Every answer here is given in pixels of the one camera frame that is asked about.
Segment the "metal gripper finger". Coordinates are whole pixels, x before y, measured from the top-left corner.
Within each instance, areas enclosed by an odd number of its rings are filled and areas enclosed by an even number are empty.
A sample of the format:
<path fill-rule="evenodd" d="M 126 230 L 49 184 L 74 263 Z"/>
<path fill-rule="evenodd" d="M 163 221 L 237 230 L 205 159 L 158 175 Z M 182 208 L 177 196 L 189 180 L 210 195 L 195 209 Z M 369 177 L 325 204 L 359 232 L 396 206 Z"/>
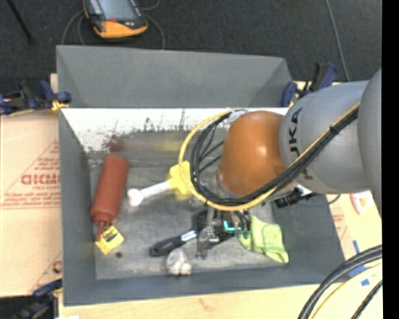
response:
<path fill-rule="evenodd" d="M 197 259 L 206 259 L 207 252 L 220 242 L 214 228 L 204 228 L 200 231 L 197 241 Z"/>

